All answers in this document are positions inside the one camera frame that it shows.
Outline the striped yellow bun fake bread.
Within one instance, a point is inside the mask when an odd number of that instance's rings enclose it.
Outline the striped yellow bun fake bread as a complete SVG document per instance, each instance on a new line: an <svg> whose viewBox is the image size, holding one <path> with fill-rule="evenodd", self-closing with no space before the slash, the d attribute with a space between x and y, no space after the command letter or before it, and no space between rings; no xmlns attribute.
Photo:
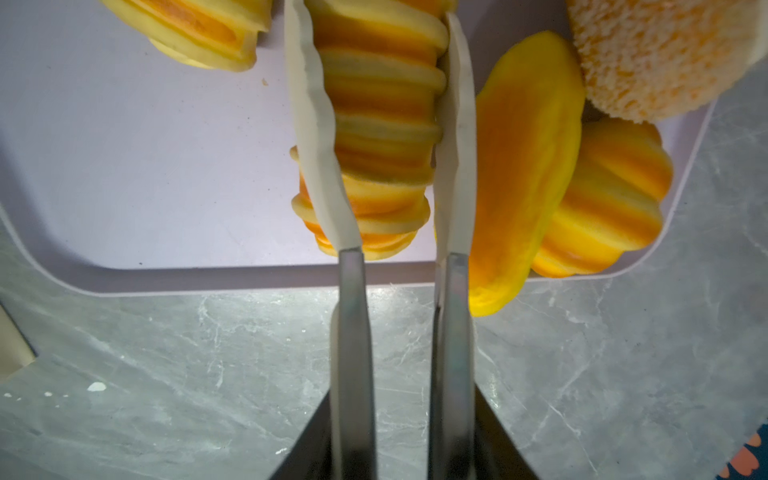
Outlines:
<svg viewBox="0 0 768 480"><path fill-rule="evenodd" d="M532 269L543 277L600 273L651 245L673 162L652 123L603 118L583 125L576 169Z"/></svg>

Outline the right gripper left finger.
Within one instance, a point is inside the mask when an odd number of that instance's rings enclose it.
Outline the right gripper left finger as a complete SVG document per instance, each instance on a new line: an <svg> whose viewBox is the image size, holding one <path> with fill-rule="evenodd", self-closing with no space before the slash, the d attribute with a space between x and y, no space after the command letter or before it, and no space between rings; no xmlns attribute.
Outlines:
<svg viewBox="0 0 768 480"><path fill-rule="evenodd" d="M330 328L330 387L276 479L374 479L376 423L365 259L335 154L336 119L324 88L313 22L302 1L284 4L284 53L299 163L322 232L338 254Z"/></svg>

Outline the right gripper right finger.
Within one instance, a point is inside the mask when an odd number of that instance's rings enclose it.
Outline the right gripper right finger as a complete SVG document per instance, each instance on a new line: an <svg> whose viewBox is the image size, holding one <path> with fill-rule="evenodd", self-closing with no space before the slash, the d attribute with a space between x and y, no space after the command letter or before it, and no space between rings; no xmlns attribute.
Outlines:
<svg viewBox="0 0 768 480"><path fill-rule="evenodd" d="M456 14L444 17L447 77L437 103L442 139L434 150L435 313L427 476L533 479L475 381L475 329L469 311L469 254L475 225L477 138L468 41Z"/></svg>

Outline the lilac plastic tray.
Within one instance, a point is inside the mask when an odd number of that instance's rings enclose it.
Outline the lilac plastic tray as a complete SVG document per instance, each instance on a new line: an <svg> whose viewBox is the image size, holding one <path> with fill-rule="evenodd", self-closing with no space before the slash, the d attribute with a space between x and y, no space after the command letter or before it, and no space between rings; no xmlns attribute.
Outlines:
<svg viewBox="0 0 768 480"><path fill-rule="evenodd" d="M293 213L283 7L243 73L182 65L97 1L1 5L1 218L103 296L327 287Z"/></svg>

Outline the ridged roll fake bread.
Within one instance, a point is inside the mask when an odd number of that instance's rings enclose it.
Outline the ridged roll fake bread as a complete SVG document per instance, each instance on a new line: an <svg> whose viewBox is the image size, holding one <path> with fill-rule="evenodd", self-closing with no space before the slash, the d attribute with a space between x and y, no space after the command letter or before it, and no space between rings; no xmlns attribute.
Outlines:
<svg viewBox="0 0 768 480"><path fill-rule="evenodd" d="M453 1L309 1L333 106L335 154L368 260L407 248L430 217L438 60Z"/></svg>

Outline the blue checkered paper bag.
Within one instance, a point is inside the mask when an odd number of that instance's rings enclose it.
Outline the blue checkered paper bag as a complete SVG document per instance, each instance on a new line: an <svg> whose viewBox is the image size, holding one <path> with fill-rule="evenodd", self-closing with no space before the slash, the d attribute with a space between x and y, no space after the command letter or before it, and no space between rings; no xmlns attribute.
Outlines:
<svg viewBox="0 0 768 480"><path fill-rule="evenodd" d="M0 378L4 383L32 364L38 355L4 307L0 312Z"/></svg>

